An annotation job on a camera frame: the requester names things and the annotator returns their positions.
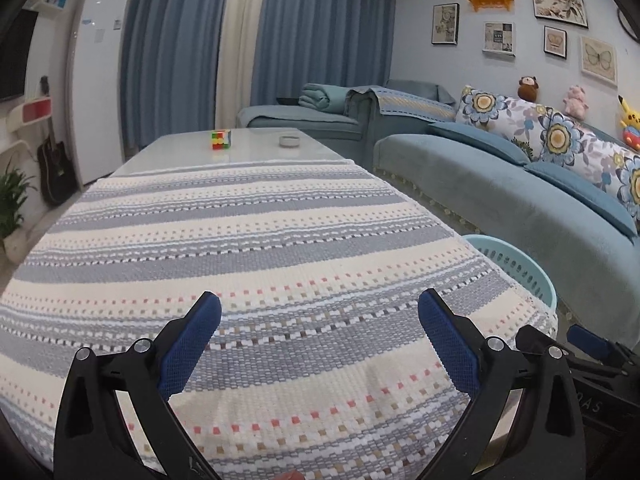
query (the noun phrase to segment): pink plush toy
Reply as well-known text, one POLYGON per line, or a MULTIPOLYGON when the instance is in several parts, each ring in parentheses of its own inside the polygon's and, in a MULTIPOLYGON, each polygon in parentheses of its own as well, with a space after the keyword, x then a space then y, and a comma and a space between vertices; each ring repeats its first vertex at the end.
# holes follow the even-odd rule
POLYGON ((575 117, 579 121, 583 121, 589 107, 585 103, 587 96, 584 94, 584 88, 581 86, 572 86, 569 88, 566 97, 563 99, 564 113, 575 117))

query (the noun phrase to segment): blue gripper pad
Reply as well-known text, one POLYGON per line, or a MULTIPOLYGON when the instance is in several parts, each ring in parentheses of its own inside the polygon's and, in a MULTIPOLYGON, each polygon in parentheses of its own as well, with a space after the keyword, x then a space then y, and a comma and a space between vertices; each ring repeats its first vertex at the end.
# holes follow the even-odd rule
POLYGON ((160 365, 158 392, 164 400, 179 394, 204 352, 211 336, 220 325, 222 306, 215 294, 202 301, 160 365))
POLYGON ((450 314, 426 290, 418 299, 418 318, 453 385, 473 399, 480 391, 478 358, 453 324, 450 314))
POLYGON ((566 340, 598 361, 605 361, 613 350, 609 341, 589 332, 580 325, 569 327, 566 340))

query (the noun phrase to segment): vase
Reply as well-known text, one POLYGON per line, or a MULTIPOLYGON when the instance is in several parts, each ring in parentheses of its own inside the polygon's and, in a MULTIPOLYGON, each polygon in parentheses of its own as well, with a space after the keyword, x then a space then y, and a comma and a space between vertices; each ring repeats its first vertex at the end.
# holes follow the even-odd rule
POLYGON ((27 244, 27 231, 18 227, 13 233, 3 240, 4 253, 9 261, 20 265, 29 253, 27 244))

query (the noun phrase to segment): potted plant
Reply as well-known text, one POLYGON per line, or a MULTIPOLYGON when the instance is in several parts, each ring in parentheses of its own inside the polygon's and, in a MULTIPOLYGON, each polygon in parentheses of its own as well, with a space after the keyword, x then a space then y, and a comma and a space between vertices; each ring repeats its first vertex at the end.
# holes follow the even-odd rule
POLYGON ((27 189, 35 189, 23 171, 7 165, 4 174, 0 174, 0 239, 4 252, 11 262, 20 264, 28 253, 27 233, 20 226, 24 221, 19 213, 27 200, 27 189))

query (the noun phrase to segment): table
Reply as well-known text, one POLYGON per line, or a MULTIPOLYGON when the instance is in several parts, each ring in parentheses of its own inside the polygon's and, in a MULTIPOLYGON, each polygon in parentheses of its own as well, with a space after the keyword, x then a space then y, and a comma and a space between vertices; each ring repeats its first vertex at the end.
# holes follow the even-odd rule
POLYGON ((341 160, 342 156, 295 128, 236 128, 231 148, 211 149, 211 130, 160 137, 126 162, 114 176, 170 168, 193 168, 260 160, 341 160), (280 136, 300 137, 298 148, 281 148, 280 136))

